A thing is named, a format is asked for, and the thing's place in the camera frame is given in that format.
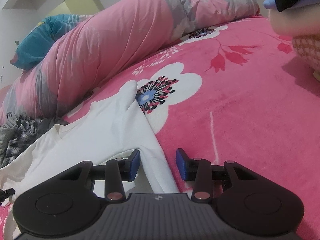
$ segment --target plaid cloth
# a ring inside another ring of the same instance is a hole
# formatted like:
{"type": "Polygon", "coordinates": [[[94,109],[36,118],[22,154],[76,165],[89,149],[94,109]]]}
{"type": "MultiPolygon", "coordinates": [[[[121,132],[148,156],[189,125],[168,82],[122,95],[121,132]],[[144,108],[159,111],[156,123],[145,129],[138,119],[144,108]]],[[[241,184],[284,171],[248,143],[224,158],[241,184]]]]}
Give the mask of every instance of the plaid cloth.
{"type": "Polygon", "coordinates": [[[17,120],[17,131],[12,140],[8,143],[3,162],[0,168],[8,165],[16,159],[25,149],[33,144],[38,138],[44,135],[54,124],[66,125],[68,122],[61,118],[42,118],[31,119],[26,114],[22,114],[17,120]]]}

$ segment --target floral blanket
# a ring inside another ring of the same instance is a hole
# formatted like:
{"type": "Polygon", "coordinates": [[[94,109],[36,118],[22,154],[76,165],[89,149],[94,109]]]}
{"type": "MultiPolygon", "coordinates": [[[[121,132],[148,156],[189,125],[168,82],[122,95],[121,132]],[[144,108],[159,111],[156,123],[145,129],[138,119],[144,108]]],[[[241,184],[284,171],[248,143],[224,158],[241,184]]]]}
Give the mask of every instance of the floral blanket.
{"type": "Polygon", "coordinates": [[[305,205],[298,234],[319,240],[320,83],[288,37],[263,17],[198,30],[95,89],[65,120],[132,79],[181,192],[191,187],[176,167],[177,148],[213,164],[234,160],[296,193],[305,205]]]}

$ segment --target yellow cabinet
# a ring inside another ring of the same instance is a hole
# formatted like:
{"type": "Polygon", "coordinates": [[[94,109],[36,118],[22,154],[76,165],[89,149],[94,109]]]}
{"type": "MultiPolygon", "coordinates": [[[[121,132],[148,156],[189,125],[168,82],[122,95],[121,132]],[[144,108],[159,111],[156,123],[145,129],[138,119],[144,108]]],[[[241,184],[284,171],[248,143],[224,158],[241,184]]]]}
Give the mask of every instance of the yellow cabinet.
{"type": "Polygon", "coordinates": [[[100,0],[65,0],[47,16],[57,14],[92,15],[104,10],[100,0]]]}

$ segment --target white line on blanket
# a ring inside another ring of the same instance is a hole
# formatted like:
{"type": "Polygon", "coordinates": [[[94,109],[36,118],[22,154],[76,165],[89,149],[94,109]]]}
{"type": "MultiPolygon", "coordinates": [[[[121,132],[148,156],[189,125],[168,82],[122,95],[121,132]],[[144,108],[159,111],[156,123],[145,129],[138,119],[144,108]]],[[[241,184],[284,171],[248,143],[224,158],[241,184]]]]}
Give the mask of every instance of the white line on blanket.
{"type": "Polygon", "coordinates": [[[212,115],[212,112],[210,112],[210,128],[211,128],[211,137],[212,137],[214,155],[215,155],[215,157],[216,157],[216,159],[214,160],[213,164],[214,164],[214,165],[219,165],[219,155],[218,155],[216,140],[215,140],[215,138],[214,138],[214,128],[213,128],[213,115],[212,115]]]}

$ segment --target teal pillow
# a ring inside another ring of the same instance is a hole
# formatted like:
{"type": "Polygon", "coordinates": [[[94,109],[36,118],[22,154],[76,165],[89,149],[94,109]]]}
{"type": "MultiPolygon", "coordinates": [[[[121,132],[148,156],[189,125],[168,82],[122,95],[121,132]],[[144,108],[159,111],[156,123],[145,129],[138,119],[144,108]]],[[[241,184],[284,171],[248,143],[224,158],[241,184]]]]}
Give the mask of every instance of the teal pillow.
{"type": "Polygon", "coordinates": [[[45,18],[21,42],[10,63],[20,69],[32,69],[44,59],[58,39],[86,18],[87,16],[76,14],[59,14],[45,18]]]}

